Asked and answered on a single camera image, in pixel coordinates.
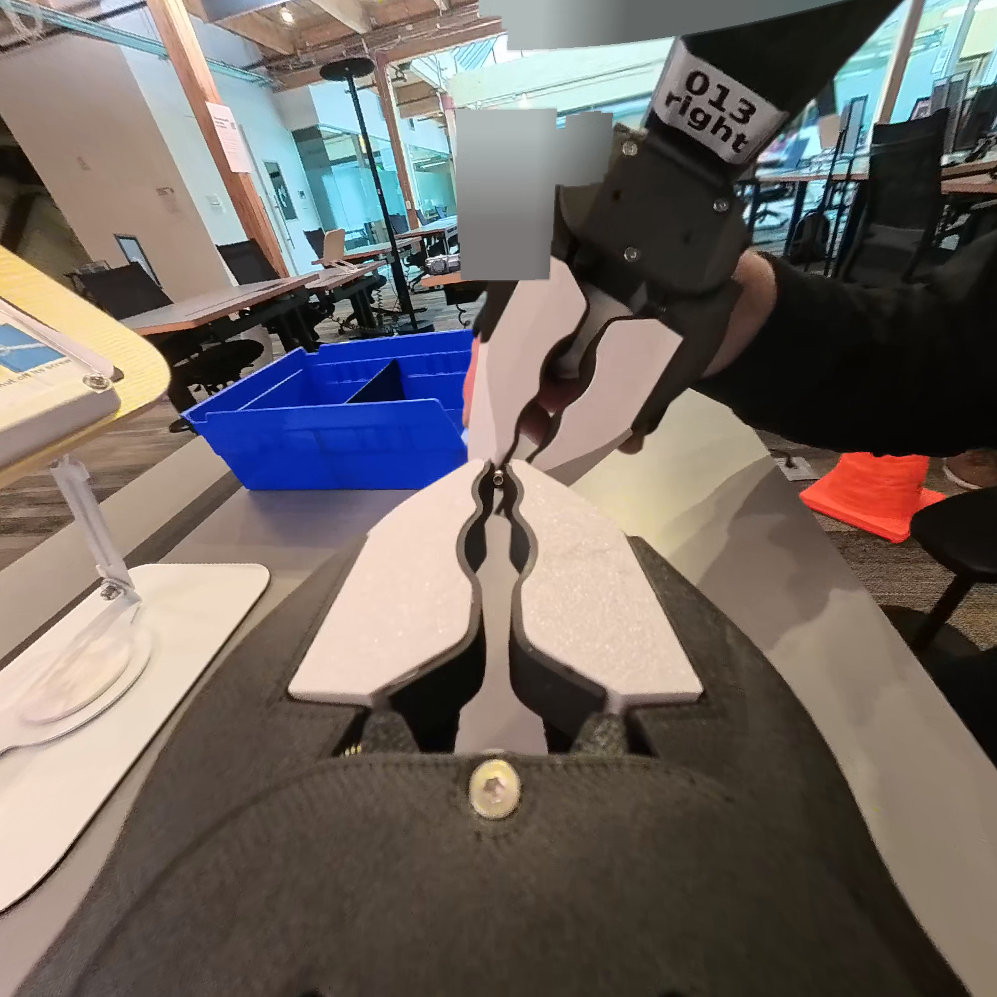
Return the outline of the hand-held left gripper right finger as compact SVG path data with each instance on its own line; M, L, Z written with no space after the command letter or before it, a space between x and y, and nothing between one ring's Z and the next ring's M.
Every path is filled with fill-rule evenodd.
M524 461L507 465L526 561L511 635L543 678L594 694L596 711L688 704L704 692L627 536L570 488Z

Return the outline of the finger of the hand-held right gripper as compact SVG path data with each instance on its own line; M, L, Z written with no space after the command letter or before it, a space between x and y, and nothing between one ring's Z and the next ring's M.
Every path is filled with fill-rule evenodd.
M655 319L610 321L584 355L583 389L559 413L530 466L555 480L578 480L619 449L681 344Z
M490 285L476 324L466 383L467 452L502 469L527 434L528 410L555 395L564 406L528 461L539 469L592 469L596 440L596 350L602 338L602 293L550 261L548 279Z

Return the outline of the blue plastic bin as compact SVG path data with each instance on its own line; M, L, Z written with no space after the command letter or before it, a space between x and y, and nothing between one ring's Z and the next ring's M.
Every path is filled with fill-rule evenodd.
M473 332L302 349L184 417L250 491L419 490L467 462Z

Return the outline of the person's right forearm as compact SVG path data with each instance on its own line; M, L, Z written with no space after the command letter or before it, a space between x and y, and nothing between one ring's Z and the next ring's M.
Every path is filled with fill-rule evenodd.
M949 457L996 444L996 236L920 284L866 289L760 253L777 301L694 390L745 424L840 453Z

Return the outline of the brown office desk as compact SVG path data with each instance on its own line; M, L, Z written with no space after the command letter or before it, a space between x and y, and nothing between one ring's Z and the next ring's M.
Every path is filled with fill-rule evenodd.
M338 303L347 301L352 312L340 319L340 324L348 326L352 322L360 329L374 329L377 326L374 296L387 283L387 277L380 273L380 263L375 260L362 265L343 263L327 267L313 275L303 289L317 299L317 307L325 319L334 318Z
M321 287L327 272L238 285L147 310L122 323L177 366L256 326L293 315Z

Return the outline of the person's right hand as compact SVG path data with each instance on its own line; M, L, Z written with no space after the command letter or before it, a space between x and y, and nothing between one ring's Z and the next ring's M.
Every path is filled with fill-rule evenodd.
M754 250L745 251L733 274L741 292L729 317L724 341L699 382L720 374L752 344L777 301L777 283L770 261ZM523 411L518 429L531 442L544 442L551 424L583 391L580 380L561 379L549 371L541 390Z

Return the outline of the black backpack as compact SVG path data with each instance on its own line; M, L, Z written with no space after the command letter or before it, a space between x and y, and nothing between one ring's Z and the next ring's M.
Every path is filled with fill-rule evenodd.
M786 251L787 260L797 266L824 262L829 245L830 225L824 210L806 212L794 226Z

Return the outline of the tall black mesh chair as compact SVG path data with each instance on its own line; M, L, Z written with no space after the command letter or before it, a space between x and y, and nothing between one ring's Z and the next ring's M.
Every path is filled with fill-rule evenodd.
M845 283L884 288L912 281L942 207L945 107L925 118L878 124L852 236L834 273Z

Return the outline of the orange traffic cone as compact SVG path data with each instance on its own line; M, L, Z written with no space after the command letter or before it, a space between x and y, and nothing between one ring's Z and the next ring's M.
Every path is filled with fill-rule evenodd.
M928 470L924 455L846 453L800 498L817 514L893 543L904 542L910 537L912 517L945 499L926 487Z

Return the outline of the black office chair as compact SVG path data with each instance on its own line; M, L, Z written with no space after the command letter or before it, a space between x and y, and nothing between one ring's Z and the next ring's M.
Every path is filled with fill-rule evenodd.
M239 286L280 279L280 274L255 239L217 244L215 248Z
M166 293L137 263L79 277L85 294L106 314L125 320L171 305ZM202 330L154 333L147 338L170 367L168 399L182 413L195 405L191 388L213 394L237 381L264 353L261 343Z

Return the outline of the clear acrylic board stand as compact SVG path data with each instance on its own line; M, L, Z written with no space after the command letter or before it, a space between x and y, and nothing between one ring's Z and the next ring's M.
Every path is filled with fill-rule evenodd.
M55 742L83 729L123 699L143 676L154 640L143 600L118 553L90 485L73 457L51 467L96 563L97 614L68 637L38 639L2 679L1 754Z

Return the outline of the black floor lamp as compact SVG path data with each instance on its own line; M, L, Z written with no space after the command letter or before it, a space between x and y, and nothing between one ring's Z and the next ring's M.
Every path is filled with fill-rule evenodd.
M380 180L378 166L375 160L373 144L369 136L366 118L364 116L356 86L356 79L358 77L367 77L372 75L374 68L375 65L373 61L367 57L342 58L322 66L320 68L320 76L325 81L346 83L352 104L354 106L360 137L364 146L368 170L375 186L381 216L383 218L385 231L388 235L390 247L389 263L392 270L392 277L396 289L399 308L401 314L406 317L405 320L399 319L395 323L394 332L395 334L429 333L434 330L434 326L429 322L419 320L409 293L408 283L403 272L401 253L396 240L396 232L392 226L388 205Z

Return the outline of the brown shoe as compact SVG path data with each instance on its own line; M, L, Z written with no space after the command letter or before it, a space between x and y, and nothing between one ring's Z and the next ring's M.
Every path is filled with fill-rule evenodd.
M996 451L980 449L947 457L942 462L944 476L964 491L996 487Z

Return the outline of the small black framed screen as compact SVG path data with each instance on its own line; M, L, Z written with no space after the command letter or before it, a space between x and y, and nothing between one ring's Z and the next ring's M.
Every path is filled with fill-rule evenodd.
M139 239L135 235L123 233L115 233L114 239L126 260L130 264L134 263L140 266L149 278L162 289L163 283L161 283L157 276L156 270L153 268L150 258L147 257Z

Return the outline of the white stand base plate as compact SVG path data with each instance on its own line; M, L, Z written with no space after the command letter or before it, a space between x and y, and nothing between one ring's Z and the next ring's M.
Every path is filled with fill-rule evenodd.
M151 564L131 576L134 637L71 697L36 688L110 605L98 593L2 669L3 912L68 854L269 583L259 564Z

